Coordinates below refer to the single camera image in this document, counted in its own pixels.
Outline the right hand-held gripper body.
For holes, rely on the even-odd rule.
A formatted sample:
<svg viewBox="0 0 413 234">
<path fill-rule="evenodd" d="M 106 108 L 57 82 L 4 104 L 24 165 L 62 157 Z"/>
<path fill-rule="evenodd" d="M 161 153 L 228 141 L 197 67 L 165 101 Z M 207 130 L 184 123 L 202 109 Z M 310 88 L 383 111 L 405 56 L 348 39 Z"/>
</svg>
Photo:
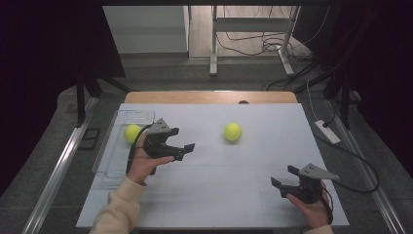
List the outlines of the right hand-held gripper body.
<svg viewBox="0 0 413 234">
<path fill-rule="evenodd" d="M 339 176 L 330 173 L 316 165 L 308 164 L 299 169 L 299 184 L 297 186 L 284 185 L 283 198 L 287 194 L 294 195 L 305 204 L 314 204 L 322 196 L 321 181 L 323 179 L 338 180 Z"/>
</svg>

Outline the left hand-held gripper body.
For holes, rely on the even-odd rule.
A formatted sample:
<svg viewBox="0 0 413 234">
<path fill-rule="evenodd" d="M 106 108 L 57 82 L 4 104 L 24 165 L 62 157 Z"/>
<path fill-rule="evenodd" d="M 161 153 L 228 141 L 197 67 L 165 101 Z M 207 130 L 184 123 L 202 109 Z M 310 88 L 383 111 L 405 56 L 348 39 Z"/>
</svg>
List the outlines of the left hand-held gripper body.
<svg viewBox="0 0 413 234">
<path fill-rule="evenodd" d="M 183 159 L 183 149 L 167 145 L 170 128 L 163 118 L 157 120 L 147 131 L 143 149 L 153 159 L 172 156 L 175 161 Z"/>
</svg>

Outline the yellow tennis ball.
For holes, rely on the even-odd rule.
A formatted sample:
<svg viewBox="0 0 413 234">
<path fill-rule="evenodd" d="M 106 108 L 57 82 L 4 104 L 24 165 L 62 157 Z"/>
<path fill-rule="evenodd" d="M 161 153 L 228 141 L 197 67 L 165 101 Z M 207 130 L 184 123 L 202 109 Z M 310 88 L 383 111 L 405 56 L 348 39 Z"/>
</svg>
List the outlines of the yellow tennis ball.
<svg viewBox="0 0 413 234">
<path fill-rule="evenodd" d="M 238 140 L 242 135 L 242 127 L 238 123 L 229 123 L 224 128 L 224 136 L 230 141 Z"/>
<path fill-rule="evenodd" d="M 128 143 L 134 143 L 137 135 L 140 133 L 141 127 L 136 124 L 127 125 L 124 129 L 124 138 Z"/>
</svg>

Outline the clear plastic container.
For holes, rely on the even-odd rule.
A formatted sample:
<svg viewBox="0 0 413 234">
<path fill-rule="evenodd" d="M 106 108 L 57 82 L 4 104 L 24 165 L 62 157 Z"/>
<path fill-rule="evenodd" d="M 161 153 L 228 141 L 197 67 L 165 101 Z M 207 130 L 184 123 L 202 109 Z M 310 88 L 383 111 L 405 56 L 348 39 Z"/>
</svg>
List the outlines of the clear plastic container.
<svg viewBox="0 0 413 234">
<path fill-rule="evenodd" d="M 93 171 L 105 183 L 120 182 L 126 172 L 131 146 L 124 138 L 127 125 L 136 124 L 141 130 L 154 122 L 155 112 L 150 110 L 118 110 L 94 163 Z"/>
</svg>

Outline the person's right hand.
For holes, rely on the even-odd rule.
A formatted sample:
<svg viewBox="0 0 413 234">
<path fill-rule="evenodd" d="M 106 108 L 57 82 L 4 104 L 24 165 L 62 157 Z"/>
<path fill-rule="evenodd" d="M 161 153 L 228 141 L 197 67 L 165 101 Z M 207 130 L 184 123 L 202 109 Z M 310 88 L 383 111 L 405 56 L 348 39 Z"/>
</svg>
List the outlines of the person's right hand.
<svg viewBox="0 0 413 234">
<path fill-rule="evenodd" d="M 286 198 L 302 213 L 311 229 L 328 224 L 327 210 L 321 201 L 316 201 L 314 204 L 305 204 L 291 194 L 287 194 Z"/>
</svg>

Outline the person's left hand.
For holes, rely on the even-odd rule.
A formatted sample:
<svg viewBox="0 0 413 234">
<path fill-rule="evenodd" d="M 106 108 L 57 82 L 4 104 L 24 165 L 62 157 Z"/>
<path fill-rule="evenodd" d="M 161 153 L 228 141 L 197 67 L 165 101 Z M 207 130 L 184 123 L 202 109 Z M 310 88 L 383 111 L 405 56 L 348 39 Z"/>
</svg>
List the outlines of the person's left hand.
<svg viewBox="0 0 413 234">
<path fill-rule="evenodd" d="M 143 134 L 133 149 L 130 170 L 127 172 L 127 178 L 131 181 L 144 186 L 146 178 L 152 171 L 161 165 L 168 164 L 174 160 L 172 156 L 152 159 L 143 149 L 146 134 Z"/>
</svg>

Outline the wooden table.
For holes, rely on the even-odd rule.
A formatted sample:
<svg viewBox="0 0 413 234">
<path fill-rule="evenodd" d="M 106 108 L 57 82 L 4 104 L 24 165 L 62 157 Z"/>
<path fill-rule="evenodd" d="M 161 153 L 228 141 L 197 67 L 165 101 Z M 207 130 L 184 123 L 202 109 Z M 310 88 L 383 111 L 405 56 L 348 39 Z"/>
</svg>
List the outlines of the wooden table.
<svg viewBox="0 0 413 234">
<path fill-rule="evenodd" d="M 125 103 L 162 104 L 260 104 L 297 103 L 292 92 L 246 92 L 246 91 L 167 91 L 130 92 Z"/>
</svg>

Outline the white power strip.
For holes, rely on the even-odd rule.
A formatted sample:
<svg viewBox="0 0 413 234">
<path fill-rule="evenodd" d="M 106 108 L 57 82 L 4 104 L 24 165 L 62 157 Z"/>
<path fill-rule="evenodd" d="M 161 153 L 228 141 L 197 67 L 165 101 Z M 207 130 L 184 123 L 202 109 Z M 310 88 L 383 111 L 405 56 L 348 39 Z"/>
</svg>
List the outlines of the white power strip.
<svg viewBox="0 0 413 234">
<path fill-rule="evenodd" d="M 322 120 L 317 120 L 315 125 L 330 143 L 336 144 L 341 141 L 341 139 L 329 127 L 324 126 L 324 122 Z"/>
</svg>

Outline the white table mat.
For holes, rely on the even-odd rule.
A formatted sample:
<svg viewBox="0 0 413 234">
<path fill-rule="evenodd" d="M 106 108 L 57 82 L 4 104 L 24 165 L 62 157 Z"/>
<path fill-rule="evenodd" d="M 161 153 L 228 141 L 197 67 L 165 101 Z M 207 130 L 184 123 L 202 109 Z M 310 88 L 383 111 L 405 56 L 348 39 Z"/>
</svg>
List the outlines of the white table mat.
<svg viewBox="0 0 413 234">
<path fill-rule="evenodd" d="M 298 227 L 303 215 L 284 199 L 271 177 L 284 184 L 298 178 L 287 166 L 323 167 L 311 127 L 299 103 L 123 104 L 119 110 L 150 110 L 170 127 L 172 146 L 195 144 L 180 162 L 157 169 L 140 200 L 141 229 L 238 229 Z M 224 136 L 229 123 L 242 135 Z M 90 227 L 119 183 L 97 175 L 77 221 Z"/>
</svg>

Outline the black floor plate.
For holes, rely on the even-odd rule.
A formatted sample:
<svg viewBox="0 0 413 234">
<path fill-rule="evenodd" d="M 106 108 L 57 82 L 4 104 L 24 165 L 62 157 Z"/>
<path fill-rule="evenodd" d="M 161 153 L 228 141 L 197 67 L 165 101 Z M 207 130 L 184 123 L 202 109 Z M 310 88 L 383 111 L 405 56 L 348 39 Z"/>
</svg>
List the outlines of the black floor plate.
<svg viewBox="0 0 413 234">
<path fill-rule="evenodd" d="M 100 129 L 95 128 L 95 129 L 86 129 L 81 142 L 79 144 L 78 149 L 79 150 L 94 150 L 95 146 L 97 144 L 97 141 L 99 139 L 100 135 Z"/>
</svg>

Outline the black metal stand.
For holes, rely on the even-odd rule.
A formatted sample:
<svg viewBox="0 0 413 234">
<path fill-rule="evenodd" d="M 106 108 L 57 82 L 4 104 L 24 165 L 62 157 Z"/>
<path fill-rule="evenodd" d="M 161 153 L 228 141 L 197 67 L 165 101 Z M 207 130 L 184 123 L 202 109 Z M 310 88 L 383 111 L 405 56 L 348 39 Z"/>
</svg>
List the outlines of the black metal stand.
<svg viewBox="0 0 413 234">
<path fill-rule="evenodd" d="M 326 98 L 336 98 L 338 94 L 341 94 L 341 98 L 338 100 L 338 103 L 340 105 L 340 119 L 347 130 L 350 129 L 350 91 L 351 86 L 347 72 L 339 73 L 335 78 L 331 78 L 323 91 L 323 94 Z"/>
<path fill-rule="evenodd" d="M 78 116 L 77 128 L 80 128 L 86 122 L 85 91 L 88 91 L 92 98 L 99 98 L 102 94 L 102 89 L 97 82 L 98 79 L 102 79 L 126 94 L 131 91 L 131 89 L 126 85 L 98 70 L 80 72 L 77 76 L 76 83 Z"/>
</svg>

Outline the white panel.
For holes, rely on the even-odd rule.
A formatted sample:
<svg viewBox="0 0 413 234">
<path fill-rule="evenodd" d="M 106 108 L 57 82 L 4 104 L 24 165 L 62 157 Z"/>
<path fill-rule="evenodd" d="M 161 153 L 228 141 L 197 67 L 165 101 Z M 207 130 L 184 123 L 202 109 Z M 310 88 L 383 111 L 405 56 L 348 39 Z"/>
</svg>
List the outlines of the white panel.
<svg viewBox="0 0 413 234">
<path fill-rule="evenodd" d="M 120 54 L 186 53 L 187 6 L 104 6 Z"/>
</svg>

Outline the dark curtain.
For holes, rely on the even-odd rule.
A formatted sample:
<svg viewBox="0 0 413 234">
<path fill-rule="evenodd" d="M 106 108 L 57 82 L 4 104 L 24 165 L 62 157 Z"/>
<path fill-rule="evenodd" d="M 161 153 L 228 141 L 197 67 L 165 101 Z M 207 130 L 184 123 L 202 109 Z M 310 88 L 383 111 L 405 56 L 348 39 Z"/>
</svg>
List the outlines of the dark curtain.
<svg viewBox="0 0 413 234">
<path fill-rule="evenodd" d="M 413 0 L 312 0 L 299 30 L 316 35 L 317 59 L 337 75 L 326 95 L 360 95 L 358 112 L 413 175 Z"/>
<path fill-rule="evenodd" d="M 48 127 L 59 94 L 123 77 L 103 0 L 0 0 L 0 196 Z"/>
</svg>

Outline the aluminium floor rail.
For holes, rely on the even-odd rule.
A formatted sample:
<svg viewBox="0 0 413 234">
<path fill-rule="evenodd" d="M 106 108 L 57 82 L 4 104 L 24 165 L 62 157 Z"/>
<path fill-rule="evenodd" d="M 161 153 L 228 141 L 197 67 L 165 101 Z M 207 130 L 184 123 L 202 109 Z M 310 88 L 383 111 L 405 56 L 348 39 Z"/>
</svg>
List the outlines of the aluminium floor rail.
<svg viewBox="0 0 413 234">
<path fill-rule="evenodd" d="M 68 142 L 65 144 L 56 162 L 55 168 L 52 171 L 27 223 L 24 225 L 21 234 L 39 233 L 63 182 L 63 179 L 70 167 L 82 137 L 92 119 L 94 109 L 96 108 L 98 101 L 98 97 L 91 97 L 88 100 L 86 105 L 86 118 L 79 127 L 76 127 L 73 130 Z"/>
<path fill-rule="evenodd" d="M 355 153 L 361 159 L 364 159 L 364 155 L 360 150 L 353 133 L 350 130 L 346 129 L 345 125 L 337 115 L 337 108 L 333 106 L 333 103 L 330 100 L 326 100 L 325 104 L 330 108 L 331 113 L 336 113 L 334 117 L 334 123 L 337 126 L 337 129 L 340 132 L 340 135 L 342 136 L 344 142 L 349 147 L 349 150 Z M 373 170 L 365 163 L 362 163 L 359 159 L 356 159 L 356 164 L 368 188 L 372 189 L 375 185 L 379 185 L 379 187 L 374 192 L 372 192 L 371 195 L 385 223 L 390 229 L 390 232 L 392 234 L 407 234 L 399 215 L 397 214 L 391 200 L 380 185 L 381 182 L 379 181 L 377 176 L 374 175 Z"/>
</svg>

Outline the white metal desk frame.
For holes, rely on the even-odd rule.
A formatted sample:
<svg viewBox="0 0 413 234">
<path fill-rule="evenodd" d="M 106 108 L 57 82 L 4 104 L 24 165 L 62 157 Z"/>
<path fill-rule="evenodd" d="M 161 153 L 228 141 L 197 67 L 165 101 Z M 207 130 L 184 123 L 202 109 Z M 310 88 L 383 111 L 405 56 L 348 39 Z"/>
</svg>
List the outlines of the white metal desk frame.
<svg viewBox="0 0 413 234">
<path fill-rule="evenodd" d="M 293 76 L 294 71 L 287 57 L 287 46 L 299 12 L 298 6 L 292 6 L 287 18 L 220 18 L 217 6 L 212 7 L 212 34 L 209 74 L 217 75 L 217 33 L 218 32 L 276 32 L 283 33 L 283 41 L 277 46 L 278 55 L 285 74 Z"/>
</svg>

